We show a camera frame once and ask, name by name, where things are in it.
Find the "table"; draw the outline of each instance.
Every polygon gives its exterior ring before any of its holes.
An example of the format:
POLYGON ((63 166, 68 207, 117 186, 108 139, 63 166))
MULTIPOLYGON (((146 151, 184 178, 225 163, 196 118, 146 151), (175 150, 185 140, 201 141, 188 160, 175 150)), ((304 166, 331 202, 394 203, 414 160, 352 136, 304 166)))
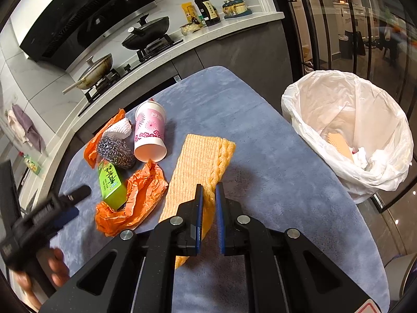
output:
MULTIPOLYGON (((302 231, 351 277, 382 312, 389 308, 388 283, 375 242, 359 210, 333 171, 303 142, 289 123, 251 87, 223 67, 202 70, 158 93, 167 114, 167 156, 160 161, 166 180, 174 171, 188 133, 220 136, 236 142, 222 179, 226 197, 267 228, 302 231)), ((134 123, 134 112, 127 117, 134 123)), ((133 134, 127 139, 133 148, 133 134)), ((137 163, 132 173, 141 168, 137 163)), ((79 270, 110 238, 95 228, 101 201, 97 170, 72 159, 61 192, 80 184, 92 189, 78 204, 80 215, 51 240, 61 248, 70 274, 79 270)), ((136 229, 153 229, 164 199, 136 229)), ((216 224, 203 240, 201 254, 176 270, 173 312, 246 312, 243 257, 222 257, 216 224)))

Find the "green carton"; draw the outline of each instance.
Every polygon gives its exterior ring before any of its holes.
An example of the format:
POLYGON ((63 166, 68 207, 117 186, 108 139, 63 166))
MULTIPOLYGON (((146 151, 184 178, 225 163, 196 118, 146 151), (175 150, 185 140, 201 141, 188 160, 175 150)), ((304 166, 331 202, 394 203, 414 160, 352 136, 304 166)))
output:
POLYGON ((99 164, 99 181, 103 201, 117 211, 127 201, 127 189, 120 181, 114 165, 107 160, 99 164))

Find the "wok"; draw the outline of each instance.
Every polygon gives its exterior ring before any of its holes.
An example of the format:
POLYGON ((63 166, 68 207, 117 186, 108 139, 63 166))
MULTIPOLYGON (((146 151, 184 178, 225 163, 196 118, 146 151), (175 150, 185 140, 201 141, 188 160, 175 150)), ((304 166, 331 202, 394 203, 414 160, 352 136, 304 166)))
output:
POLYGON ((143 49, 166 34, 169 28, 169 17, 165 16, 146 22, 148 15, 140 18, 140 27, 130 27, 128 29, 131 34, 122 42, 125 48, 130 50, 143 49))
POLYGON ((63 94, 68 93, 75 87, 78 87, 79 89, 89 89, 93 87, 93 85, 110 72, 111 67, 113 66, 113 57, 110 53, 96 62, 93 62, 93 57, 90 57, 86 62, 88 63, 88 68, 81 75, 80 80, 64 89, 62 91, 63 94))

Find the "orange wrapper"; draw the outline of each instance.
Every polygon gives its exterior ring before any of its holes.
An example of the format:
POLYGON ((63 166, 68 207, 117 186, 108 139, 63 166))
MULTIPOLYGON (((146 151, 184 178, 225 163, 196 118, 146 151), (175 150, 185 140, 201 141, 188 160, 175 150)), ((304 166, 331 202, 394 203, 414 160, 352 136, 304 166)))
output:
POLYGON ((103 136, 103 132, 114 123, 118 122, 121 119, 124 119, 125 113, 126 112, 124 109, 120 109, 119 113, 117 113, 114 117, 112 117, 109 120, 109 122, 107 122, 105 126, 101 128, 101 130, 95 135, 95 137, 92 138, 87 143, 87 147, 84 150, 84 159, 88 162, 88 164, 90 165, 92 169, 94 169, 95 163, 97 160, 97 151, 96 151, 97 144, 99 143, 101 137, 103 136))
POLYGON ((134 230, 155 208, 167 187, 162 169, 156 162, 149 161, 129 178, 124 210, 113 211, 104 201, 97 205, 97 230, 107 237, 114 237, 125 229, 134 230))

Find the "hand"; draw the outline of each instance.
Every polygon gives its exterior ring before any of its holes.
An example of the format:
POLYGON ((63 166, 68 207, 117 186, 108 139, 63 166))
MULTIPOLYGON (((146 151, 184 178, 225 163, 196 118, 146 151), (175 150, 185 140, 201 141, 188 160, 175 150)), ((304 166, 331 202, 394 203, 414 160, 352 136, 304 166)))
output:
MULTIPOLYGON (((53 271, 52 281, 55 285, 61 287, 70 278, 70 271, 64 263, 64 253, 62 253, 59 248, 51 249, 53 250, 53 254, 55 256, 54 258, 48 259, 49 267, 51 267, 51 270, 53 271)), ((15 272, 15 279, 22 290, 26 293, 30 303, 39 310, 41 303, 32 292, 32 281, 30 280, 30 277, 25 272, 15 272)))

